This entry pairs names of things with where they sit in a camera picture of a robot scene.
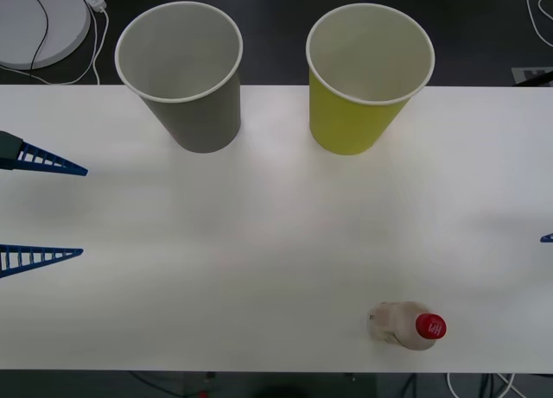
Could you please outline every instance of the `cup rim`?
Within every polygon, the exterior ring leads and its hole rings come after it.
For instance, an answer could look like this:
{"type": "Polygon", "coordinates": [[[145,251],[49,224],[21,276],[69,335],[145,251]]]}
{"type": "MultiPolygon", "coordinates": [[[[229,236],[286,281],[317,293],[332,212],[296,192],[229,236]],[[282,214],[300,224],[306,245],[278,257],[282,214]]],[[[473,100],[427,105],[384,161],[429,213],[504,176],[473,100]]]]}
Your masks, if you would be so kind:
{"type": "Polygon", "coordinates": [[[315,23],[315,25],[311,28],[311,31],[309,31],[308,40],[305,46],[305,53],[307,55],[309,69],[313,73],[313,75],[321,82],[322,85],[324,85],[330,92],[333,94],[340,96],[341,98],[344,98],[345,100],[348,100],[350,102],[354,102],[357,104],[364,104],[364,105],[370,105],[370,106],[388,106],[390,104],[396,104],[403,102],[409,98],[412,98],[417,93],[419,93],[423,87],[425,87],[429,81],[430,77],[432,77],[432,73],[434,72],[434,66],[435,66],[435,52],[434,52],[434,46],[432,45],[432,41],[430,40],[430,37],[428,34],[426,34],[426,31],[424,31],[424,28],[420,26],[418,22],[416,22],[413,18],[408,16],[407,14],[401,12],[398,9],[387,7],[385,5],[380,5],[378,3],[350,3],[348,5],[342,5],[341,7],[338,7],[336,9],[333,9],[329,11],[327,14],[319,18],[319,20],[315,23]],[[330,17],[333,14],[336,14],[344,9],[352,9],[352,8],[377,8],[377,9],[387,9],[395,14],[400,15],[402,18],[407,19],[407,21],[411,22],[415,25],[415,27],[418,28],[418,30],[422,33],[424,40],[428,43],[429,51],[430,51],[430,67],[429,72],[426,75],[426,78],[423,80],[423,82],[412,92],[402,96],[401,98],[394,98],[392,100],[382,100],[382,101],[373,101],[373,100],[363,100],[361,98],[355,98],[353,96],[349,96],[345,93],[340,92],[339,90],[332,87],[329,83],[327,83],[321,75],[315,70],[315,66],[313,65],[313,61],[311,60],[311,52],[310,52],[310,45],[311,45],[311,37],[313,36],[315,30],[321,23],[330,17]]]}
{"type": "Polygon", "coordinates": [[[217,91],[219,88],[221,88],[234,75],[234,73],[238,70],[238,66],[240,65],[240,61],[242,60],[243,51],[244,51],[244,42],[242,41],[242,34],[240,33],[240,29],[238,28],[238,25],[236,25],[236,23],[233,21],[233,19],[231,19],[231,17],[229,15],[227,15],[224,11],[222,11],[218,8],[215,8],[212,5],[209,5],[207,3],[197,3],[195,1],[177,1],[177,2],[174,2],[174,3],[163,3],[162,5],[157,5],[154,8],[151,8],[151,9],[148,9],[147,11],[144,11],[142,14],[140,14],[134,20],[132,20],[129,23],[129,25],[127,25],[125,27],[125,29],[123,30],[123,33],[121,33],[121,35],[119,36],[117,45],[115,46],[115,68],[117,69],[117,72],[118,72],[118,75],[119,75],[119,78],[121,79],[121,81],[123,81],[123,83],[127,87],[129,87],[134,93],[136,93],[141,98],[146,98],[148,100],[151,100],[153,102],[158,102],[158,103],[186,103],[186,102],[192,102],[192,101],[197,100],[199,98],[204,98],[205,96],[207,96],[207,95],[217,91]],[[167,8],[167,7],[173,6],[173,5],[199,5],[201,7],[210,9],[210,10],[212,10],[214,12],[217,12],[218,14],[222,15],[232,25],[232,27],[236,31],[236,35],[238,36],[238,57],[236,59],[236,62],[234,63],[234,66],[232,67],[231,71],[217,85],[214,85],[210,89],[208,89],[208,90],[206,90],[202,93],[194,94],[193,96],[189,96],[189,97],[186,97],[186,98],[158,98],[156,96],[151,96],[147,93],[141,92],[135,86],[133,86],[131,83],[129,83],[129,81],[123,75],[123,72],[121,71],[121,66],[119,65],[119,50],[121,48],[121,44],[122,44],[122,41],[123,41],[124,37],[127,35],[129,30],[138,22],[138,20],[140,20],[141,18],[153,13],[154,11],[156,11],[158,9],[167,8]]]}

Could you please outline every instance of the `gray paper cup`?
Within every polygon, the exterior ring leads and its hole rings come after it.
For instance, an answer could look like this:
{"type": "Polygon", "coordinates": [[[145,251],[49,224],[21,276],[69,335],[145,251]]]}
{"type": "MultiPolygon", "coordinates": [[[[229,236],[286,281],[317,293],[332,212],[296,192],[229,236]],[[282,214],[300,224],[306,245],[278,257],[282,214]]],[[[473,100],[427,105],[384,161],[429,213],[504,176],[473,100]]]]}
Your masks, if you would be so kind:
{"type": "Polygon", "coordinates": [[[119,37],[121,80],[185,149],[224,148],[240,129],[242,35],[204,3],[166,3],[132,21],[119,37]]]}

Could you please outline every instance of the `yellow paper cup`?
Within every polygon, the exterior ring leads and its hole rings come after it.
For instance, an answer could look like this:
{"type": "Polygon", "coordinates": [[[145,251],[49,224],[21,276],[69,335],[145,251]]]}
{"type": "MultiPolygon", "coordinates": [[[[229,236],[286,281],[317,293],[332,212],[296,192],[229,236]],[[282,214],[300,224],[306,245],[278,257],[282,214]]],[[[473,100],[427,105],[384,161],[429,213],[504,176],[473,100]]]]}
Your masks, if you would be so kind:
{"type": "Polygon", "coordinates": [[[369,149],[429,82],[435,63],[415,20],[374,3],[328,12],[309,32],[306,53],[311,133],[340,155],[369,149]]]}

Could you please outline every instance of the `plastic bottle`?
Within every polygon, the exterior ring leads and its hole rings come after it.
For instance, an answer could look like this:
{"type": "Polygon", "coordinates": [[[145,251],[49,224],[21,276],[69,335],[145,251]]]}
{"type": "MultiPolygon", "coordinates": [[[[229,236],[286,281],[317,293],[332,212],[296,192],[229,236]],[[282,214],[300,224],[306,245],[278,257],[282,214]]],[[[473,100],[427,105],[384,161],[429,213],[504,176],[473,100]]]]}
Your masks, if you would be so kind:
{"type": "Polygon", "coordinates": [[[446,322],[421,303],[380,303],[369,312],[367,326],[372,339],[426,351],[446,334],[446,322]]]}

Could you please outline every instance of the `white cable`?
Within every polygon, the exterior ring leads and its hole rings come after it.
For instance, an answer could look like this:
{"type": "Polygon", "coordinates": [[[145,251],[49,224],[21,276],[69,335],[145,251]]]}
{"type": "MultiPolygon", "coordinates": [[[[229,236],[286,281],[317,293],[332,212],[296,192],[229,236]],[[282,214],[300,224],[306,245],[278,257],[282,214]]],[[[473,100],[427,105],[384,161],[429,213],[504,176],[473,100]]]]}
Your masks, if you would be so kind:
{"type": "Polygon", "coordinates": [[[107,34],[107,28],[110,25],[110,17],[107,15],[107,11],[103,8],[100,11],[102,11],[102,13],[105,15],[104,35],[102,35],[102,41],[100,42],[100,46],[98,47],[98,51],[96,52],[96,54],[94,55],[94,58],[92,60],[92,70],[94,70],[94,74],[96,75],[97,85],[100,85],[100,76],[98,75],[98,71],[96,70],[96,59],[100,55],[100,51],[102,51],[102,47],[104,46],[105,35],[107,34]]]}
{"type": "MultiPolygon", "coordinates": [[[[501,380],[502,380],[504,383],[509,383],[509,381],[507,381],[507,378],[505,378],[505,377],[502,376],[501,374],[498,374],[498,376],[501,378],[501,380]]],[[[512,389],[513,392],[514,392],[515,394],[517,394],[520,398],[526,398],[526,395],[524,395],[522,392],[520,392],[518,389],[516,389],[514,385],[511,385],[511,389],[512,389]]]]}
{"type": "MultiPolygon", "coordinates": [[[[505,381],[507,383],[507,386],[505,387],[505,389],[503,390],[503,392],[501,393],[501,395],[497,396],[496,398],[503,398],[505,395],[507,395],[509,393],[509,390],[512,389],[513,391],[515,391],[517,394],[519,394],[520,396],[522,396],[522,398],[526,398],[524,395],[520,394],[520,391],[518,391],[517,389],[515,389],[513,386],[512,386],[512,382],[515,380],[515,374],[511,374],[511,377],[509,378],[509,380],[507,381],[501,374],[498,374],[499,377],[505,381]]],[[[454,397],[454,398],[460,398],[456,393],[455,391],[453,390],[453,386],[451,385],[451,374],[450,373],[447,373],[446,374],[446,380],[448,381],[448,388],[449,388],[449,392],[451,393],[451,395],[454,397]]]]}
{"type": "Polygon", "coordinates": [[[27,77],[30,76],[33,79],[37,79],[37,80],[41,81],[42,83],[44,83],[46,85],[72,85],[74,83],[77,83],[83,77],[85,77],[85,75],[90,70],[90,67],[93,67],[94,75],[96,76],[96,84],[99,85],[100,84],[100,77],[98,75],[98,72],[96,71],[96,59],[98,58],[98,54],[99,54],[101,48],[104,45],[104,39],[105,39],[105,35],[107,34],[107,27],[108,27],[108,24],[109,24],[109,18],[108,18],[107,12],[105,12],[105,9],[102,9],[102,12],[105,14],[105,28],[104,28],[104,34],[102,35],[102,41],[100,42],[100,46],[98,48],[98,51],[96,51],[96,46],[98,44],[98,24],[96,23],[96,17],[94,16],[94,11],[92,11],[92,8],[90,7],[90,5],[87,2],[85,2],[85,4],[86,4],[86,7],[88,8],[88,10],[90,11],[90,15],[92,17],[92,20],[94,21],[94,49],[92,50],[92,57],[91,57],[90,63],[88,63],[88,67],[77,79],[75,79],[73,81],[66,81],[66,82],[63,82],[63,83],[50,83],[49,81],[46,81],[45,79],[41,79],[40,77],[35,76],[34,74],[21,72],[19,70],[14,69],[14,68],[8,68],[8,67],[4,67],[4,66],[0,66],[0,68],[2,68],[3,70],[6,70],[8,72],[19,73],[19,74],[22,74],[22,75],[27,76],[27,77]]]}
{"type": "MultiPolygon", "coordinates": [[[[543,12],[543,14],[545,16],[547,16],[551,21],[553,21],[553,16],[550,16],[547,12],[545,12],[545,10],[543,9],[542,7],[542,1],[543,0],[539,0],[537,2],[537,6],[539,7],[539,10],[543,12]]],[[[534,31],[536,31],[536,34],[539,38],[542,39],[542,41],[547,44],[548,46],[550,47],[553,47],[553,44],[551,44],[550,42],[548,42],[547,40],[545,40],[541,34],[539,34],[539,31],[537,30],[537,27],[536,27],[536,23],[534,22],[534,16],[532,15],[532,9],[530,8],[530,0],[526,0],[526,6],[528,7],[528,14],[530,14],[530,20],[532,21],[532,26],[534,27],[534,31]]]]}

